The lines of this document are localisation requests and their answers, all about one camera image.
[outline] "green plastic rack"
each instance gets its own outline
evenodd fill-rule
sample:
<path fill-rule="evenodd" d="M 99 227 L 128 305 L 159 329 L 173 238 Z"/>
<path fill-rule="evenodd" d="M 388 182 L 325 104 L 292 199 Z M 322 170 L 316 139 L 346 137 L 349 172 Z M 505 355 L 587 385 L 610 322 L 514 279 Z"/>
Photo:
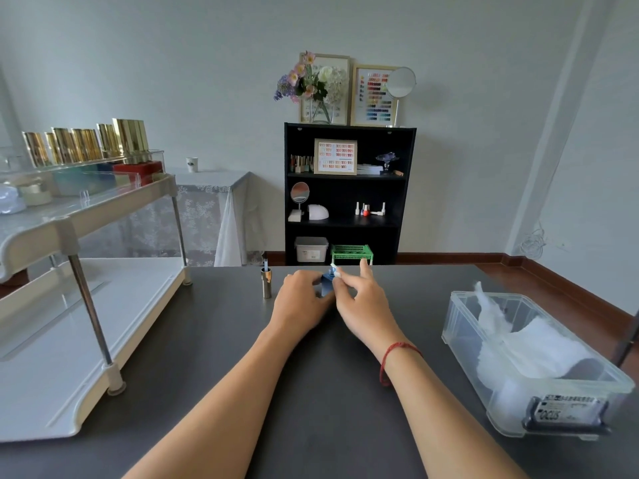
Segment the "green plastic rack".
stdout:
<path fill-rule="evenodd" d="M 362 260 L 366 258 L 369 265 L 372 265 L 371 248 L 367 245 L 331 245 L 331 263 L 335 264 L 336 258 L 347 258 L 350 260 Z"/>

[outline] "pink flower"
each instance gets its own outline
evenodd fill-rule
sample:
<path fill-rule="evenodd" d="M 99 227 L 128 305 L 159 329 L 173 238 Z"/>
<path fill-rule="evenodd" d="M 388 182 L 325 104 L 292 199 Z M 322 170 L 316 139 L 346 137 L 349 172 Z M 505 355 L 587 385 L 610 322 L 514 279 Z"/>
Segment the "pink flower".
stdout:
<path fill-rule="evenodd" d="M 303 63 L 295 64 L 295 68 L 293 69 L 295 73 L 297 73 L 300 77 L 306 74 L 306 66 Z"/>
<path fill-rule="evenodd" d="M 300 79 L 300 76 L 294 70 L 288 73 L 288 83 L 291 84 L 293 87 L 297 85 L 297 81 L 299 79 Z"/>
<path fill-rule="evenodd" d="M 308 50 L 304 52 L 304 62 L 308 65 L 312 65 L 315 62 L 315 54 Z"/>
<path fill-rule="evenodd" d="M 315 89 L 315 86 L 314 86 L 314 85 L 307 85 L 307 86 L 306 86 L 306 90 L 305 90 L 305 91 L 304 91 L 304 93 L 302 94 L 302 97 L 303 97 L 304 99 L 310 99 L 310 98 L 313 96 L 313 94 L 315 94 L 315 91 L 316 91 L 316 90 L 317 90 L 317 89 Z"/>

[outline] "wooden floor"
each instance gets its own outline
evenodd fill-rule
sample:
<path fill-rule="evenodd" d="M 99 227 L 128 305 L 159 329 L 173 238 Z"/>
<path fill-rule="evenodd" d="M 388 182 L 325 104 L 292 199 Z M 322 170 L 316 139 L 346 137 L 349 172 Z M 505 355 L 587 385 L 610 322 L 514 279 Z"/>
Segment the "wooden floor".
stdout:
<path fill-rule="evenodd" d="M 502 264 L 478 264 L 477 267 L 500 282 L 508 291 L 530 297 L 606 358 L 612 356 L 615 346 L 624 336 L 626 330 L 618 323 L 593 312 L 521 267 L 506 267 Z M 637 345 L 628 355 L 622 370 L 639 383 Z"/>

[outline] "black bookshelf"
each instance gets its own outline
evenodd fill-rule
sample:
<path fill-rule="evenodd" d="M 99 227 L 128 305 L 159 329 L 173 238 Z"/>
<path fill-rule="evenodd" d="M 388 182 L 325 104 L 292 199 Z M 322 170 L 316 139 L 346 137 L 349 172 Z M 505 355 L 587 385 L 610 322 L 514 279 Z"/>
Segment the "black bookshelf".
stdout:
<path fill-rule="evenodd" d="M 374 254 L 375 265 L 394 264 L 399 246 L 399 234 L 404 218 L 406 192 L 415 146 L 415 128 L 368 128 L 355 126 L 331 126 L 322 124 L 284 124 L 284 221 L 286 226 L 286 265 L 297 265 L 296 237 L 325 237 L 329 244 L 368 244 Z M 292 154 L 313 156 L 315 139 L 343 139 L 357 141 L 357 162 L 380 165 L 378 154 L 393 151 L 398 161 L 390 164 L 396 175 L 315 175 L 291 173 Z M 288 215 L 297 208 L 291 200 L 293 185 L 305 181 L 311 189 L 309 199 L 302 204 L 301 222 L 289 222 Z M 365 202 L 371 210 L 381 210 L 386 202 L 386 215 L 357 217 L 355 205 Z M 325 220 L 308 220 L 309 204 L 323 205 L 328 209 Z M 330 247 L 324 264 L 330 263 Z"/>

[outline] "glass vase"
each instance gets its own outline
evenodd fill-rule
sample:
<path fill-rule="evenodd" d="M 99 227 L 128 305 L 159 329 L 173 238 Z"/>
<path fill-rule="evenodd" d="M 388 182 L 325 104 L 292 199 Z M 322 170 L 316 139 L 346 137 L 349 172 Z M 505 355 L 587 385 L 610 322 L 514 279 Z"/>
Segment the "glass vase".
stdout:
<path fill-rule="evenodd" d="M 315 124 L 331 124 L 331 116 L 324 101 L 311 99 L 311 122 Z"/>

